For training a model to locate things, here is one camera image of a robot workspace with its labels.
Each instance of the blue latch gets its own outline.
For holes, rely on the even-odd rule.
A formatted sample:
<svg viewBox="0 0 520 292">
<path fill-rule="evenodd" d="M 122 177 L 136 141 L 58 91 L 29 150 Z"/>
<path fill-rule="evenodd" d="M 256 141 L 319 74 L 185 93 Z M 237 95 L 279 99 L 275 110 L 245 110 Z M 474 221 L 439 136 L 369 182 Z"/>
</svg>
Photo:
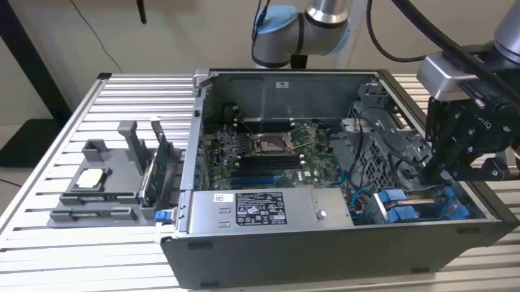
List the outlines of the blue latch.
<svg viewBox="0 0 520 292">
<path fill-rule="evenodd" d="M 173 210 L 160 210 L 156 212 L 156 222 L 172 223 L 173 222 Z"/>
</svg>

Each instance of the white label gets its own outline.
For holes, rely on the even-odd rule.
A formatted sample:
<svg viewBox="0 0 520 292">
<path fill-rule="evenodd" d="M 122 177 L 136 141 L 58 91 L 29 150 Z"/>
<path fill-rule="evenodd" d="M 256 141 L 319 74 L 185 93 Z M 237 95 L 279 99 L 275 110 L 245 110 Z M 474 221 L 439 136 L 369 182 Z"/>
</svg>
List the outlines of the white label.
<svg viewBox="0 0 520 292">
<path fill-rule="evenodd" d="M 277 82 L 277 89 L 289 88 L 289 81 Z"/>
<path fill-rule="evenodd" d="M 213 201 L 216 203 L 233 203 L 236 194 L 234 193 L 216 193 Z"/>
</svg>

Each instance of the green circuit board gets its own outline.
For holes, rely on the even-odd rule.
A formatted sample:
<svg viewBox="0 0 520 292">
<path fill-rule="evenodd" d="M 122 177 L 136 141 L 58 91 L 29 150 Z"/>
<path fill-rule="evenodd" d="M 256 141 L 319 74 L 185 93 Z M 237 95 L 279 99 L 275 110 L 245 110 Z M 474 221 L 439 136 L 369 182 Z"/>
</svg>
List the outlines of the green circuit board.
<svg viewBox="0 0 520 292">
<path fill-rule="evenodd" d="M 230 126 L 206 135 L 209 149 L 210 188 L 232 189 L 232 172 L 238 170 L 242 157 L 292 155 L 301 157 L 296 169 L 276 170 L 271 185 L 241 186 L 241 189 L 265 189 L 313 185 L 328 187 L 341 179 L 337 158 L 325 136 L 325 130 L 311 122 L 299 122 L 287 133 L 237 133 Z"/>
</svg>

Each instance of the black stand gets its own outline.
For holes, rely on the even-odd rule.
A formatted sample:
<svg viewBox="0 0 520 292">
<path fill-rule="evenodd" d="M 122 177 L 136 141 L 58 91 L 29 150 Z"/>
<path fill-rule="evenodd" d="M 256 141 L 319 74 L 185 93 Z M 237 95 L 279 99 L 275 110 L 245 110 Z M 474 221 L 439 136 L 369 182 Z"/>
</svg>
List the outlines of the black stand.
<svg viewBox="0 0 520 292">
<path fill-rule="evenodd" d="M 71 109 L 9 0 L 0 0 L 0 36 L 54 117 L 26 122 L 0 150 L 0 166 L 34 167 L 71 117 Z"/>
</svg>

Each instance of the black cable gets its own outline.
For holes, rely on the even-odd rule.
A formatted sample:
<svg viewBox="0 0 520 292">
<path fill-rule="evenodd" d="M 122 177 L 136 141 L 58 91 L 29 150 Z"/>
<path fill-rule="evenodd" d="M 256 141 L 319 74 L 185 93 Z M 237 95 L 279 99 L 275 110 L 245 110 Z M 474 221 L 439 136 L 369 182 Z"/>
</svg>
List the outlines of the black cable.
<svg viewBox="0 0 520 292">
<path fill-rule="evenodd" d="M 122 69 L 121 65 L 118 64 L 118 62 L 114 60 L 111 54 L 109 53 L 107 48 L 105 47 L 105 44 L 103 44 L 103 42 L 102 42 L 102 40 L 101 40 L 101 38 L 99 38 L 99 36 L 98 36 L 98 33 L 97 33 L 95 29 L 93 28 L 93 26 L 90 25 L 87 19 L 85 18 L 83 13 L 81 12 L 81 9 L 79 9 L 78 6 L 77 6 L 77 3 L 74 2 L 74 0 L 70 0 L 70 1 L 71 1 L 71 4 L 73 4 L 73 6 L 74 6 L 74 8 L 75 8 L 75 10 L 77 10 L 77 12 L 78 12 L 78 14 L 79 14 L 81 17 L 82 17 L 85 23 L 87 23 L 87 26 L 89 26 L 90 30 L 93 31 L 93 33 L 94 33 L 94 35 L 95 35 L 95 37 L 97 37 L 97 39 L 98 39 L 98 42 L 99 42 L 99 44 L 101 44 L 101 47 L 102 47 L 105 53 L 107 54 L 109 58 L 113 60 L 114 65 L 115 65 L 115 66 L 118 67 L 118 69 L 119 69 L 119 72 L 123 73 L 123 69 Z"/>
<path fill-rule="evenodd" d="M 373 0 L 368 0 L 368 3 L 367 3 L 367 29 L 368 29 L 368 35 L 371 36 L 372 43 L 375 44 L 381 55 L 384 55 L 392 61 L 400 62 L 400 63 L 411 63 L 411 62 L 422 61 L 426 58 L 426 55 L 416 56 L 412 58 L 400 58 L 400 57 L 396 57 L 395 55 L 391 55 L 391 53 L 383 48 L 383 46 L 376 38 L 375 28 L 372 27 L 372 2 L 373 2 Z"/>
<path fill-rule="evenodd" d="M 7 181 L 5 179 L 0 178 L 0 181 L 5 182 L 6 184 L 13 184 L 14 186 L 17 187 L 22 187 L 22 184 L 18 184 L 17 182 L 13 182 L 13 181 Z"/>
<path fill-rule="evenodd" d="M 516 110 L 519 110 L 520 95 L 504 82 L 504 80 L 483 66 L 475 56 L 467 53 L 460 45 L 439 30 L 410 0 L 392 0 L 392 2 L 431 41 L 444 50 L 446 53 L 459 59 L 459 61 L 472 70 L 472 73 L 478 75 L 480 80 L 491 84 L 499 93 L 504 95 L 510 104 L 515 105 Z"/>
<path fill-rule="evenodd" d="M 364 126 L 361 125 L 361 123 L 359 123 L 360 125 L 360 138 L 357 140 L 357 150 L 356 150 L 356 156 L 355 156 L 355 161 L 351 165 L 351 168 L 349 168 L 349 173 L 348 173 L 348 176 L 349 176 L 349 184 L 351 186 L 355 188 L 355 189 L 360 189 L 360 186 L 357 184 L 355 184 L 353 180 L 352 180 L 352 174 L 353 174 L 353 171 L 355 171 L 355 168 L 356 168 L 356 164 L 360 160 L 360 156 L 361 156 L 361 149 L 364 148 Z"/>
<path fill-rule="evenodd" d="M 263 0 L 258 0 L 258 6 L 257 6 L 257 13 L 254 14 L 253 18 L 253 32 L 252 32 L 252 58 L 254 58 L 254 44 L 257 42 L 257 37 L 258 37 L 258 29 L 264 25 L 264 21 L 267 19 L 267 14 L 268 14 L 268 8 L 269 8 L 271 0 L 268 0 L 267 5 L 264 6 L 263 12 L 258 15 L 258 12 L 261 11 L 261 5 L 263 5 Z"/>
<path fill-rule="evenodd" d="M 254 17 L 253 17 L 252 41 L 256 40 L 257 16 L 258 16 L 258 12 L 261 12 L 261 5 L 263 5 L 263 0 L 258 0 L 257 12 L 254 13 Z"/>
<path fill-rule="evenodd" d="M 388 113 L 388 111 L 387 111 L 384 108 L 379 107 L 379 106 L 368 106 L 368 107 L 364 108 L 364 110 L 363 110 L 363 111 L 360 112 L 360 114 L 357 115 L 357 122 L 359 122 L 360 124 L 361 124 L 361 120 L 365 120 L 365 121 L 371 124 L 371 126 L 372 126 L 375 129 L 377 129 L 377 126 L 376 126 L 376 124 L 373 123 L 373 121 L 371 121 L 367 117 L 361 116 L 367 110 L 380 110 L 380 111 L 384 111 L 384 112 L 387 112 L 387 113 Z M 394 145 L 392 145 L 392 144 L 389 143 L 389 141 L 387 140 L 387 136 L 385 136 L 385 135 L 381 135 L 381 140 L 383 140 L 384 144 L 387 145 L 387 147 L 389 148 L 389 150 L 394 152 L 394 156 L 396 156 L 400 160 L 403 160 L 404 162 L 407 162 L 407 164 L 410 164 L 414 168 L 418 169 L 420 165 L 419 165 L 418 163 L 415 163 L 414 161 L 411 161 L 411 160 L 402 154 L 403 151 L 399 151 L 399 150 L 394 147 Z"/>
</svg>

